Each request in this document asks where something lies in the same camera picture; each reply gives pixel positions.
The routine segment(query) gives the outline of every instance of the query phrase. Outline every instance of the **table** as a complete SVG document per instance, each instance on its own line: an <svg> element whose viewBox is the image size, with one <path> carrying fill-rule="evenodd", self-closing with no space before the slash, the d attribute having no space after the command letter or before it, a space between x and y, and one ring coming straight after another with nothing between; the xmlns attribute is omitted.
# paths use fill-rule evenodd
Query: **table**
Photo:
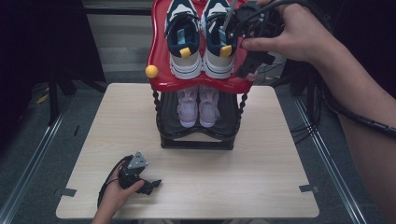
<svg viewBox="0 0 396 224"><path fill-rule="evenodd" d="M120 219L316 217L307 185L274 89L253 86L233 150L163 149L149 84L110 84L67 184L59 218L92 218L97 196L112 167L141 151L141 177L161 185L134 194L114 216ZM207 140L201 133L184 137Z"/></svg>

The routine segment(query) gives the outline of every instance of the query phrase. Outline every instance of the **red shelf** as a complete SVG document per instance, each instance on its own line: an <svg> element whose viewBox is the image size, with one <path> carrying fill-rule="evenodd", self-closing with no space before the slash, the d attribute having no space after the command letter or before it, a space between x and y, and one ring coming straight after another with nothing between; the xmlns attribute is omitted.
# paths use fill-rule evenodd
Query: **red shelf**
<svg viewBox="0 0 396 224"><path fill-rule="evenodd" d="M172 0L156 0L152 7L151 18L153 25L154 37L151 45L150 54L148 56L148 65L157 66L159 73L155 78L149 78L151 88L156 91L178 91L194 85L208 85L220 91L229 93L246 93L249 92L252 82L231 74L225 79L214 79L208 77L205 72L201 75L188 80L176 78L169 65L169 50L164 37L164 21L166 18L166 11L168 10ZM205 8L205 0L192 0L198 16L202 15ZM238 0L235 7L239 7L246 1ZM205 38L201 35L200 53L203 56L205 53ZM238 49L234 55L234 71L245 60L247 52L244 49Z"/></svg>

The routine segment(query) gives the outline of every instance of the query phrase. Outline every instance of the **yellow ball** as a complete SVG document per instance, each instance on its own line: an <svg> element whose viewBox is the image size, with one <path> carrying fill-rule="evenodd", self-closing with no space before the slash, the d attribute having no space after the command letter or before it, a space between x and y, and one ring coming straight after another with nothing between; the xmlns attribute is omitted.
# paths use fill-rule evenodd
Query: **yellow ball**
<svg viewBox="0 0 396 224"><path fill-rule="evenodd" d="M155 65L149 65L146 67L146 76L149 78L155 78L158 76L158 68Z"/></svg>

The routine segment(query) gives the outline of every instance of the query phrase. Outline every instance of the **shoe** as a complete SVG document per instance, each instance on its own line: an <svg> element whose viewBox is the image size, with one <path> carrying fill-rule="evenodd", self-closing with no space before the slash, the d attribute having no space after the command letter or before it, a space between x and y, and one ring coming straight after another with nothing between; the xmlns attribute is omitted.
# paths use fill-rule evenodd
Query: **shoe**
<svg viewBox="0 0 396 224"><path fill-rule="evenodd" d="M227 78L233 71L233 56L237 47L237 36L230 35L230 25L222 30L230 7L227 0L209 0L202 17L201 29L206 39L204 70L209 77Z"/></svg>
<svg viewBox="0 0 396 224"><path fill-rule="evenodd" d="M198 118L197 105L198 86L177 91L177 113L180 124L185 128L194 126Z"/></svg>
<svg viewBox="0 0 396 224"><path fill-rule="evenodd" d="M199 104L199 121L202 126L210 128L215 125L216 120L219 118L219 90L200 85L199 97L201 101Z"/></svg>
<svg viewBox="0 0 396 224"><path fill-rule="evenodd" d="M166 14L165 38L172 74L180 79L198 77L202 71L199 17L191 0L172 1Z"/></svg>

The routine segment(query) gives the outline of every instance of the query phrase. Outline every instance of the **human arm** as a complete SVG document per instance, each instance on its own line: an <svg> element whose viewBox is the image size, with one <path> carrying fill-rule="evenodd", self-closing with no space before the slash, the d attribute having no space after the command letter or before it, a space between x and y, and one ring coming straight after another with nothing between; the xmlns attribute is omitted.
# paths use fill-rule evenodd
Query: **human arm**
<svg viewBox="0 0 396 224"><path fill-rule="evenodd" d="M123 207L128 198L137 190L143 187L144 181L139 180L128 189L123 189L118 179L120 166L113 172L110 181L108 182L105 194L93 217L92 224L108 224L111 223L111 218L116 212Z"/></svg>
<svg viewBox="0 0 396 224"><path fill-rule="evenodd" d="M260 5L269 1L261 0ZM250 38L248 50L274 51L314 65L334 98L348 110L396 127L396 100L367 73L349 50L299 5L278 8L284 32L275 38ZM339 116L357 170L386 219L396 220L396 139Z"/></svg>

